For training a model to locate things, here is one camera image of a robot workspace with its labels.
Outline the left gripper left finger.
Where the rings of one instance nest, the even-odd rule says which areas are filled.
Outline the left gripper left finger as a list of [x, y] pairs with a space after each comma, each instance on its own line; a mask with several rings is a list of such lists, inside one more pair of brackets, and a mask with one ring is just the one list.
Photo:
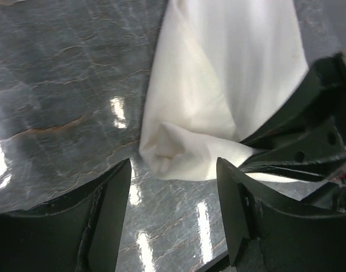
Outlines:
[[115, 271], [131, 163], [30, 210], [0, 213], [0, 271]]

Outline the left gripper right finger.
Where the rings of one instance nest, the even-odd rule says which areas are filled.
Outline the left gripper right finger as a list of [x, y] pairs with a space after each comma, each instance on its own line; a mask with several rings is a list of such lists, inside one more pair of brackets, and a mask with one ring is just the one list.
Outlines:
[[298, 201], [216, 163], [229, 261], [238, 271], [346, 271], [346, 186]]

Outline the white cloth napkin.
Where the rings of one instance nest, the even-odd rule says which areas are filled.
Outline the white cloth napkin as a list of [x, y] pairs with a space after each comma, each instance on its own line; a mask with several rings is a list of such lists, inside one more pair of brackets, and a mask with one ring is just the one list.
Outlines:
[[169, 1], [142, 120], [139, 153], [158, 179], [206, 181], [307, 72], [292, 1]]

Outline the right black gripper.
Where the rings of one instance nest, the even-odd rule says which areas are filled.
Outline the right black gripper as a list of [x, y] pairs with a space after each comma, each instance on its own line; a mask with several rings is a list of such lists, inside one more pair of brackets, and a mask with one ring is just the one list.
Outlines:
[[289, 145], [252, 156], [239, 169], [309, 182], [336, 181], [341, 188], [334, 206], [346, 211], [346, 58], [342, 54], [316, 60], [284, 105], [242, 143], [268, 145], [274, 138], [314, 127]]

